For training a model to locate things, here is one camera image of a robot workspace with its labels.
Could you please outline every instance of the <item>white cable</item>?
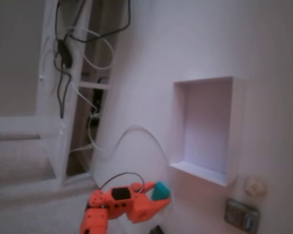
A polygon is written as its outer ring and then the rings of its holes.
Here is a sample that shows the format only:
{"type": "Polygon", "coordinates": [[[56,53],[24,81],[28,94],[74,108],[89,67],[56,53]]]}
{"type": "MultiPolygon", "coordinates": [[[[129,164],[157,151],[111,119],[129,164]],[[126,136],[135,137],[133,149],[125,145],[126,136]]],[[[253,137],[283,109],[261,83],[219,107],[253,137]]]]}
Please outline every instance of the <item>white cable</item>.
{"type": "Polygon", "coordinates": [[[92,144],[88,144],[88,145],[85,145],[83,147],[79,147],[79,148],[73,149],[69,153],[76,152],[76,151],[82,151],[82,150],[92,150],[92,149],[93,149],[93,145],[92,144]]]}
{"type": "Polygon", "coordinates": [[[164,159],[165,163],[167,163],[169,165],[168,158],[167,158],[167,156],[165,154],[164,148],[162,147],[161,143],[158,141],[158,139],[155,137],[155,135],[150,130],[148,130],[146,127],[144,127],[142,125],[131,125],[131,126],[129,126],[128,128],[126,128],[126,130],[123,132],[123,134],[121,135],[121,137],[118,139],[118,141],[116,142],[116,144],[113,147],[103,149],[103,148],[99,147],[96,144],[96,142],[93,140],[93,138],[91,136],[91,131],[90,131],[91,120],[92,120],[92,117],[89,119],[88,125],[87,125],[88,137],[89,137],[89,140],[91,141],[91,143],[93,144],[94,148],[96,148],[98,151],[108,153],[109,155],[113,154],[116,151],[116,149],[119,146],[119,144],[121,143],[121,141],[124,138],[124,136],[126,136],[128,133],[130,133],[130,132],[132,132],[134,130],[142,130],[142,131],[148,133],[154,139],[156,144],[161,149],[162,156],[163,156],[163,159],[164,159]]]}
{"type": "Polygon", "coordinates": [[[98,108],[93,105],[84,95],[82,95],[78,89],[73,85],[73,83],[70,83],[70,86],[73,88],[73,90],[83,99],[85,100],[85,102],[87,102],[93,109],[94,109],[94,112],[97,112],[98,111],[98,108]]]}
{"type": "MultiPolygon", "coordinates": [[[[96,32],[93,32],[93,31],[91,31],[91,30],[89,30],[89,29],[85,29],[85,28],[80,28],[80,27],[66,27],[66,29],[67,29],[67,30],[70,30],[70,29],[80,29],[80,30],[86,31],[86,32],[88,32],[88,33],[90,33],[90,34],[92,34],[92,35],[95,35],[95,36],[97,36],[97,37],[100,36],[100,34],[98,34],[98,33],[96,33],[96,32]]],[[[89,63],[89,65],[90,65],[91,67],[93,67],[93,68],[95,68],[95,69],[97,69],[97,70],[107,70],[107,69],[110,69],[110,68],[113,66],[113,64],[114,64],[115,52],[114,52],[113,47],[111,46],[111,44],[110,44],[105,38],[101,38],[101,39],[106,43],[106,45],[108,46],[108,48],[110,49],[111,54],[112,54],[112,60],[111,60],[111,63],[110,63],[108,66],[105,66],[105,67],[99,67],[99,66],[94,65],[92,62],[90,62],[90,60],[89,60],[89,59],[86,57],[86,55],[82,52],[82,49],[81,49],[81,47],[80,47],[80,43],[81,43],[81,42],[78,42],[78,41],[76,41],[76,42],[78,43],[79,49],[80,49],[81,53],[83,54],[84,59],[87,61],[87,63],[89,63]]]]}

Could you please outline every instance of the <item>small white object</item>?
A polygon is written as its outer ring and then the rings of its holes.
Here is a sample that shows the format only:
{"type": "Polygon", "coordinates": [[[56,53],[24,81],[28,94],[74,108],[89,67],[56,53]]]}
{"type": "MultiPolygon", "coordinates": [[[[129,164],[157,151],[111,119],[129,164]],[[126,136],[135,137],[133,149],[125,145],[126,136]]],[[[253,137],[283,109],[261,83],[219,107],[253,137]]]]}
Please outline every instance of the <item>small white object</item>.
{"type": "Polygon", "coordinates": [[[245,181],[245,192],[250,196],[262,196],[267,193],[267,183],[259,176],[252,175],[245,181]]]}

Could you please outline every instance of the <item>shelf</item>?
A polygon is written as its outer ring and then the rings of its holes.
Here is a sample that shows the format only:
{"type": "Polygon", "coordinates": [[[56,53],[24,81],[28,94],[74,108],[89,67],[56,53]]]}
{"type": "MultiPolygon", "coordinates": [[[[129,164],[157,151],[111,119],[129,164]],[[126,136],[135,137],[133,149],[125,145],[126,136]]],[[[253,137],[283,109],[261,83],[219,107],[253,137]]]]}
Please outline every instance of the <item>shelf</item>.
{"type": "Polygon", "coordinates": [[[171,167],[227,186],[237,177],[244,85],[232,77],[174,85],[171,167]]]}
{"type": "Polygon", "coordinates": [[[173,168],[176,168],[180,171],[189,173],[193,176],[200,177],[202,179],[211,181],[213,183],[219,184],[221,186],[226,186],[226,175],[216,171],[209,170],[204,167],[197,166],[186,161],[181,161],[178,163],[172,163],[170,165],[173,168]]]}

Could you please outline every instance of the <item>black cable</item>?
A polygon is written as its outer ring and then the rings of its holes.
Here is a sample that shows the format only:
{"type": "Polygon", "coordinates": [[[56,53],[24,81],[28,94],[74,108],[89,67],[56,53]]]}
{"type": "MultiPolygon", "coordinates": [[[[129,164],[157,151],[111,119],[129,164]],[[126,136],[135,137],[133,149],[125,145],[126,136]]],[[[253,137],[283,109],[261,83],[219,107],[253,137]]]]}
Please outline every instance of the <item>black cable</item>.
{"type": "Polygon", "coordinates": [[[110,181],[112,181],[113,179],[119,177],[119,176],[123,176],[123,175],[127,175],[127,174],[130,174],[130,175],[136,175],[140,178],[141,182],[142,182],[142,188],[141,190],[139,191],[140,193],[143,192],[143,190],[145,189],[145,180],[143,179],[143,177],[141,175],[139,175],[138,173],[135,173],[135,172],[123,172],[123,173],[120,173],[120,174],[117,174],[115,176],[113,176],[111,179],[109,179],[107,182],[105,182],[100,188],[99,190],[102,190],[110,181]]]}
{"type": "Polygon", "coordinates": [[[57,52],[54,56],[54,60],[53,60],[53,65],[54,67],[60,72],[60,81],[58,84],[58,88],[57,88],[57,98],[58,98],[58,102],[59,102],[59,106],[60,106],[60,117],[63,118],[64,117],[64,109],[65,109],[65,99],[66,99],[66,94],[67,94],[67,90],[68,90],[68,86],[70,84],[70,82],[72,81],[72,75],[69,74],[68,72],[63,70],[63,63],[61,62],[61,68],[58,68],[56,65],[56,58],[58,56],[59,52],[57,52]],[[66,83],[65,89],[64,89],[64,94],[63,94],[63,98],[61,100],[60,97],[60,90],[61,90],[61,86],[62,86],[62,81],[63,81],[63,75],[67,75],[68,76],[68,81],[66,83]]]}
{"type": "MultiPolygon", "coordinates": [[[[60,1],[58,1],[58,4],[57,4],[57,9],[56,9],[56,13],[55,13],[55,38],[56,38],[56,41],[59,43],[59,38],[58,38],[58,30],[57,30],[57,27],[58,27],[58,13],[59,13],[59,7],[60,7],[60,1]]],[[[60,72],[60,80],[59,80],[59,84],[58,84],[58,87],[57,87],[57,99],[58,99],[58,102],[59,102],[59,107],[60,107],[60,118],[64,118],[64,110],[65,110],[65,99],[66,99],[66,94],[67,94],[67,90],[68,90],[68,86],[72,80],[72,75],[66,71],[64,71],[64,67],[63,67],[63,60],[61,60],[61,68],[58,68],[57,67],[57,64],[56,64],[56,59],[59,55],[59,52],[57,51],[55,53],[55,56],[54,56],[54,59],[53,59],[53,65],[55,67],[55,69],[57,71],[60,72]],[[62,86],[62,82],[63,82],[63,76],[64,75],[67,75],[68,76],[68,81],[66,83],[66,86],[65,86],[65,89],[64,89],[64,94],[63,94],[63,98],[61,100],[61,94],[60,94],[60,91],[61,91],[61,86],[62,86]]]]}
{"type": "Polygon", "coordinates": [[[55,30],[55,39],[57,41],[59,40],[59,38],[58,38],[58,13],[59,13],[59,7],[60,7],[60,1],[58,1],[57,9],[55,11],[55,27],[54,27],[54,30],[55,30]]]}
{"type": "Polygon", "coordinates": [[[103,35],[101,35],[99,37],[90,38],[90,39],[87,39],[87,40],[81,40],[79,38],[74,37],[74,35],[72,35],[72,34],[70,34],[69,36],[73,40],[79,41],[81,43],[89,43],[89,42],[94,42],[94,41],[97,41],[97,40],[99,40],[101,38],[105,38],[105,37],[108,37],[108,36],[111,36],[113,34],[116,34],[116,33],[119,33],[121,31],[126,30],[130,26],[130,22],[131,22],[130,0],[127,0],[127,1],[128,1],[128,23],[127,23],[127,25],[125,27],[120,28],[120,29],[116,29],[116,30],[114,30],[112,32],[109,32],[109,33],[105,33],[105,34],[103,34],[103,35]]]}

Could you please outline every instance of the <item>power adapter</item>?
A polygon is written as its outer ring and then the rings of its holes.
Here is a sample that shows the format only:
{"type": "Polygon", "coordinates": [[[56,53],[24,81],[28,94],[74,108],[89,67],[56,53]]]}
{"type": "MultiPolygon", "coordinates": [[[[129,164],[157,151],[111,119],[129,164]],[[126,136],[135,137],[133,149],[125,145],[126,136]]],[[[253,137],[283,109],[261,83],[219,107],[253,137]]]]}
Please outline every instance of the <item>power adapter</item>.
{"type": "Polygon", "coordinates": [[[63,40],[58,40],[58,52],[62,58],[62,62],[65,65],[66,68],[71,68],[73,63],[72,55],[65,45],[65,42],[63,40]]]}

